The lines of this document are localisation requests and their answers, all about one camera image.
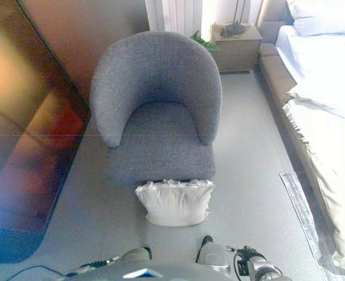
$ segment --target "light gray floor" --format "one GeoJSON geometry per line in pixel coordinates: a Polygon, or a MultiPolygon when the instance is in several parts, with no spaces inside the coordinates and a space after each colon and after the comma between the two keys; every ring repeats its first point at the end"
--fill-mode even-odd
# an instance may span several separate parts
{"type": "MultiPolygon", "coordinates": [[[[22,263],[0,265],[0,280],[33,265],[66,273],[145,244],[154,259],[194,261],[206,234],[224,245],[257,249],[295,281],[320,280],[279,178],[279,173],[293,168],[261,87],[253,72],[221,78],[223,110],[214,143],[216,189],[207,221],[180,228],[147,222],[135,187],[108,185],[107,150],[91,121],[41,246],[22,263]]],[[[15,280],[37,277],[55,275],[32,269],[15,280]]]]}

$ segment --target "wooden nightstand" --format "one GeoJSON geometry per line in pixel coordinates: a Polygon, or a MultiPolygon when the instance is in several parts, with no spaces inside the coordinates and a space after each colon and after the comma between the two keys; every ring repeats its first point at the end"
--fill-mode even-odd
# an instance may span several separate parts
{"type": "Polygon", "coordinates": [[[220,48],[213,54],[219,71],[243,71],[254,68],[262,37],[254,25],[242,25],[246,28],[243,34],[228,38],[220,36],[226,25],[211,26],[210,41],[220,48]]]}

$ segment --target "armchair seat cushion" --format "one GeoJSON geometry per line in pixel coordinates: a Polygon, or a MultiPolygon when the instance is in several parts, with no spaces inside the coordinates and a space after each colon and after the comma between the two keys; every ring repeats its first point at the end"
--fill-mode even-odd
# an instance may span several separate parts
{"type": "Polygon", "coordinates": [[[116,185],[164,179],[211,179],[213,148],[201,143],[190,111],[176,102],[141,105],[129,118],[121,143],[109,151],[116,185]]]}

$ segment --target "rug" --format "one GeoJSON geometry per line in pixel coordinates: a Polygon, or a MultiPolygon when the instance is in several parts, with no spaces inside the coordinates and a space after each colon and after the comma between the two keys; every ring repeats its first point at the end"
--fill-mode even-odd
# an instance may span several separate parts
{"type": "Polygon", "coordinates": [[[305,172],[279,174],[297,213],[305,237],[319,268],[322,281],[345,281],[345,270],[331,262],[333,236],[319,208],[305,172]]]}

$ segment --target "green plant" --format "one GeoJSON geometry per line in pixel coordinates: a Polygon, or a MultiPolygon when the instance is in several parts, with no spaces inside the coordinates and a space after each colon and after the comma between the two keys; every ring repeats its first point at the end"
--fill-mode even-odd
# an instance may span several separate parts
{"type": "Polygon", "coordinates": [[[214,53],[217,50],[219,50],[219,47],[212,43],[212,42],[207,42],[201,38],[200,31],[197,30],[190,38],[192,38],[194,41],[200,43],[202,46],[206,48],[210,53],[214,53]]]}

